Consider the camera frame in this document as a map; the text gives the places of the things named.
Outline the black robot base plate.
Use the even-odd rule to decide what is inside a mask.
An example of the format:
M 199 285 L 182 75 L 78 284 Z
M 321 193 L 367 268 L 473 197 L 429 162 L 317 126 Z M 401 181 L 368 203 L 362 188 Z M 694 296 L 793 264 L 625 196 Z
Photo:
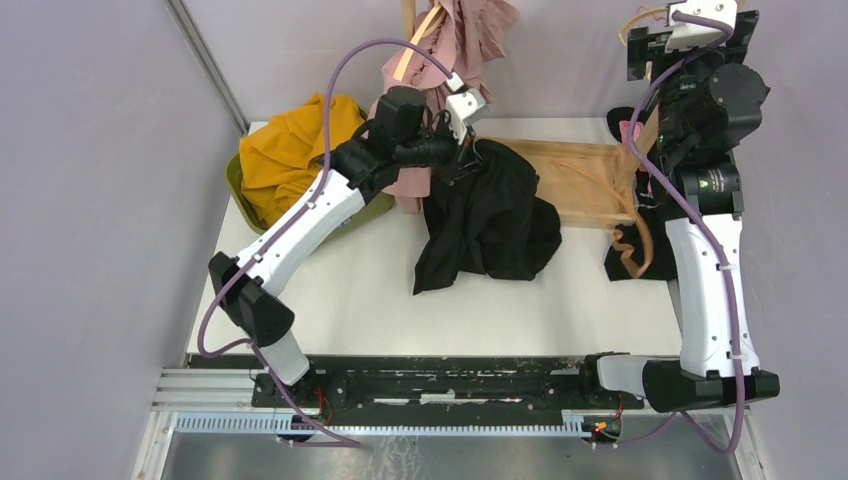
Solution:
M 288 393 L 327 427 L 548 427 L 564 414 L 618 429 L 654 416 L 634 394 L 603 389 L 597 356 L 312 355 Z

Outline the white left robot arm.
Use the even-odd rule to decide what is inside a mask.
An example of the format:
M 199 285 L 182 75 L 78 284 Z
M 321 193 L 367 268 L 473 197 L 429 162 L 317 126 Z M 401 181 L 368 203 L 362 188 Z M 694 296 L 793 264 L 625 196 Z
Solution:
M 453 173 L 473 140 L 472 123 L 486 107 L 470 87 L 446 99 L 432 114 L 422 91 L 396 86 L 383 94 L 372 119 L 330 153 L 327 170 L 257 240 L 230 257 L 209 262 L 213 306 L 241 328 L 260 360 L 277 377 L 276 392 L 291 406 L 307 404 L 315 391 L 310 361 L 292 326 L 294 312 L 279 296 L 300 265 L 341 224 L 354 216 L 402 169 L 427 167 Z

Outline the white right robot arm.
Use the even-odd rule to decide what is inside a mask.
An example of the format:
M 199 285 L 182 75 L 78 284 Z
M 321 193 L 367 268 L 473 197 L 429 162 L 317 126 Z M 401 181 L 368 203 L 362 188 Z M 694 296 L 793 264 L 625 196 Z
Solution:
M 610 247 L 607 270 L 676 282 L 682 346 L 674 357 L 596 357 L 577 382 L 591 408 L 618 391 L 680 413 L 781 390 L 755 351 L 739 264 L 744 197 L 734 151 L 761 125 L 769 94 L 744 62 L 759 14 L 736 1 L 672 1 L 665 15 L 661 30 L 628 31 L 628 78 L 649 86 L 636 106 L 608 115 L 645 208 Z

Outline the yellow skirt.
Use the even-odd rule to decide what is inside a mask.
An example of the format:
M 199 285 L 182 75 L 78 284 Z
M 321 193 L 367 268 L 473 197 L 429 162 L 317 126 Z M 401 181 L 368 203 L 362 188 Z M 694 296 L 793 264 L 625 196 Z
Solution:
M 276 114 L 240 141 L 241 193 L 266 229 L 309 189 L 325 152 L 325 97 Z

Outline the cream hanger of yellow skirt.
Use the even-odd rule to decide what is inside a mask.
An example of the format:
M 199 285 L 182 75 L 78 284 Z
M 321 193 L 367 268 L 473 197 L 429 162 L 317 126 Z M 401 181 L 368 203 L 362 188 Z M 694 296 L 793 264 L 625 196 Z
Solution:
M 627 46 L 626 34 L 634 28 L 640 21 L 652 19 L 654 21 L 666 21 L 668 18 L 667 7 L 647 7 L 640 5 L 637 8 L 636 14 L 627 20 L 618 31 L 618 38 L 622 46 Z

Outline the pink pleated skirt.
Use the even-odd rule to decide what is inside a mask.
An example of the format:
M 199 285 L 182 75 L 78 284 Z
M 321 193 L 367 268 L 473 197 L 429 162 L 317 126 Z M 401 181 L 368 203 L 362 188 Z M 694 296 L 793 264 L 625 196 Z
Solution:
M 510 30 L 520 19 L 520 13 L 508 1 L 438 1 L 446 16 L 440 27 L 417 45 L 440 61 L 452 73 L 457 73 L 464 82 L 477 88 L 488 103 L 493 95 L 484 80 L 484 66 L 506 56 L 505 40 Z M 415 21 L 419 24 L 429 8 L 421 12 Z M 383 87 L 411 86 L 424 92 L 427 105 L 433 112 L 445 107 L 445 98 L 450 94 L 441 70 L 416 51 L 402 81 L 392 78 L 401 54 L 395 53 L 382 67 Z

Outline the black skirt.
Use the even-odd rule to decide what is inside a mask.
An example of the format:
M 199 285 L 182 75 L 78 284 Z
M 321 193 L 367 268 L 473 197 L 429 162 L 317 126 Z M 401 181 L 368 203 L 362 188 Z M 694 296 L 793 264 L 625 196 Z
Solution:
M 412 293 L 452 286 L 461 272 L 531 281 L 562 244 L 557 209 L 537 196 L 534 167 L 509 146 L 475 142 L 480 168 L 449 184 L 431 179 L 422 208 L 429 239 Z

